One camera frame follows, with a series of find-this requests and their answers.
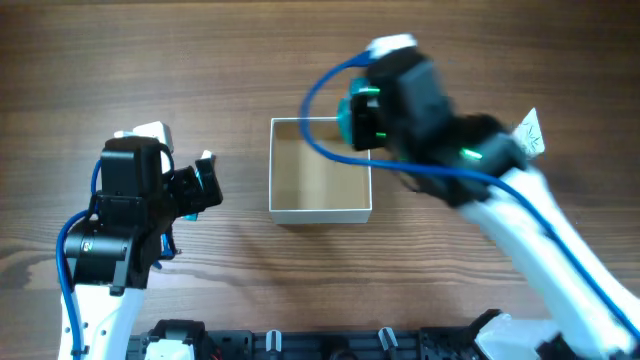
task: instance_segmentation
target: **wood grain surface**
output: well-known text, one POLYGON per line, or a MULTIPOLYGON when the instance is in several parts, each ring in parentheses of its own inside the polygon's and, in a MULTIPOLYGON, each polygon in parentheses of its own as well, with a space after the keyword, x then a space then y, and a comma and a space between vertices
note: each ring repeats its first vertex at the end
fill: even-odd
MULTIPOLYGON (((162 318, 263 331, 466 324, 492 307, 546 316, 476 227, 389 173, 373 173, 366 225, 271 222, 269 120, 295 116, 324 71, 399 32, 436 59, 459 111, 509 125, 538 109, 537 165, 640 291, 636 2, 11 2, 22 5, 0 7, 0 358, 56 356, 57 233, 86 208, 104 141, 157 120, 172 127, 178 166, 203 149, 219 156, 225 200, 176 222, 184 253, 152 273, 136 332, 162 318)), ((334 114, 353 75, 313 114, 334 114)))

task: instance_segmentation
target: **open cardboard box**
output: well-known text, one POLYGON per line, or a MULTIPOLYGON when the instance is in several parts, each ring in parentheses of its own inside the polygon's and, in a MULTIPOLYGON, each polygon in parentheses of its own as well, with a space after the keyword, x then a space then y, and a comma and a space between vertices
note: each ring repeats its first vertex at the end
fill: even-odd
MULTIPOLYGON (((326 159, 298 130, 297 118, 271 119, 269 212, 276 224, 366 223, 371 169, 326 159)), ((335 118, 311 118, 316 140, 335 153, 370 158, 344 143, 335 118)))

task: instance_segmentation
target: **teal component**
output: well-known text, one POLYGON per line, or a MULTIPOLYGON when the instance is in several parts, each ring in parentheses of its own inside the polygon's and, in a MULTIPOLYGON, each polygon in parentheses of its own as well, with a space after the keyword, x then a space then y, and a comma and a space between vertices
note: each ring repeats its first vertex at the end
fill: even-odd
POLYGON ((338 104, 338 115, 336 118, 338 120, 338 126, 340 127, 340 134, 342 134, 342 139, 349 145, 353 144, 353 141, 351 140, 351 109, 348 99, 340 100, 340 103, 338 104))
POLYGON ((338 126, 340 127, 340 134, 345 143, 353 145, 353 137, 351 134, 351 97, 355 94, 359 94, 363 91, 371 91, 369 82, 365 78, 351 79, 349 84, 349 91, 347 96, 340 100, 338 104, 338 113, 336 115, 338 126))

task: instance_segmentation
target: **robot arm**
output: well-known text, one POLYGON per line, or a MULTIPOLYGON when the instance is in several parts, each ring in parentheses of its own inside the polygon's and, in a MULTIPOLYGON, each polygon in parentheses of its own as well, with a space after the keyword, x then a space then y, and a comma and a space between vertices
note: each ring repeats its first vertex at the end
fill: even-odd
MULTIPOLYGON (((367 50, 364 77, 352 81, 338 114, 345 140, 355 150, 385 147, 395 158, 411 164, 407 169, 415 169, 412 164, 440 166, 502 180, 542 214, 587 274, 637 329, 638 299, 611 276, 569 224, 543 175, 528 163, 500 123, 488 115, 454 114, 441 90, 434 62, 417 51, 410 35, 376 39, 367 50)), ((355 59, 357 64, 350 66, 363 65, 361 57, 355 59)), ((388 164, 360 165, 390 168, 388 164)), ((420 192, 445 201, 511 257, 514 267, 542 296, 563 340, 578 356, 609 358, 636 349, 636 334, 614 317, 566 252, 516 198, 469 178, 415 171, 407 174, 420 192)))
MULTIPOLYGON (((533 168, 514 169, 502 179, 531 199, 598 284, 637 323, 638 299, 611 276, 571 227, 542 174, 533 168)), ((538 222, 503 191, 490 191, 491 198, 462 205, 458 212, 511 258, 514 268, 543 298, 569 347, 589 359, 609 358, 619 351, 631 354, 636 346, 631 334, 611 316, 538 222)))
POLYGON ((123 359, 150 268, 176 253, 173 222, 222 202, 210 153, 196 161, 197 171, 175 169, 168 128, 161 123, 144 128, 157 131, 106 142, 102 189, 65 241, 66 280, 80 324, 76 348, 83 350, 72 352, 69 304, 63 297, 60 360, 123 359), (94 213, 96 220, 90 219, 94 213))

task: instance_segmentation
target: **white paper tag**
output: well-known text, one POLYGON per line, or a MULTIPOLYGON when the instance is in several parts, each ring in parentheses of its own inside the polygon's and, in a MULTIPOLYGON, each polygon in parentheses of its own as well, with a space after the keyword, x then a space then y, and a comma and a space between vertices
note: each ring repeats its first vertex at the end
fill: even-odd
POLYGON ((529 111, 529 114, 527 114, 520 125, 513 130, 511 135, 529 159, 533 159, 544 152, 544 141, 542 139, 542 131, 540 130, 536 108, 529 111))

